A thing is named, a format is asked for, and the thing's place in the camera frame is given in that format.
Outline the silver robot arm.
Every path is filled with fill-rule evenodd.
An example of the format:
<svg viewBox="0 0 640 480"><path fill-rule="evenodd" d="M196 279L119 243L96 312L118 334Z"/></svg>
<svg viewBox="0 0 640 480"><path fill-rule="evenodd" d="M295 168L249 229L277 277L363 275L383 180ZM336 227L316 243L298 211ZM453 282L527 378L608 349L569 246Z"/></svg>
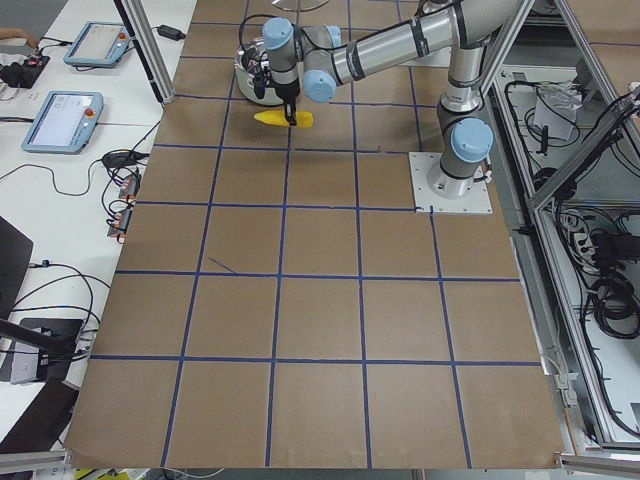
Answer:
<svg viewBox="0 0 640 480"><path fill-rule="evenodd" d="M493 144L491 128L473 115L483 102L482 58L490 35L516 7L514 1L424 1L411 18L348 43L337 27L273 17L262 28L268 64L255 75L254 92L262 98L274 90L286 124L296 126L300 93L325 103L341 85L449 48L448 85L438 102L444 151L427 178L435 194L457 199L472 187Z"/></svg>

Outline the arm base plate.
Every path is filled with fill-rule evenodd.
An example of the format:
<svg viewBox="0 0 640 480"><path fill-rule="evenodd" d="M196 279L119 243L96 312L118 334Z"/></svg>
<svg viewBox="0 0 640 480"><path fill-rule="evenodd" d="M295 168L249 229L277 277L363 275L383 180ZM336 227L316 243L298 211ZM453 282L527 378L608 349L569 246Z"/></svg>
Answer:
<svg viewBox="0 0 640 480"><path fill-rule="evenodd" d="M415 210L419 213L490 215L493 213L480 166L472 177L457 180L441 169L439 152L408 154Z"/></svg>

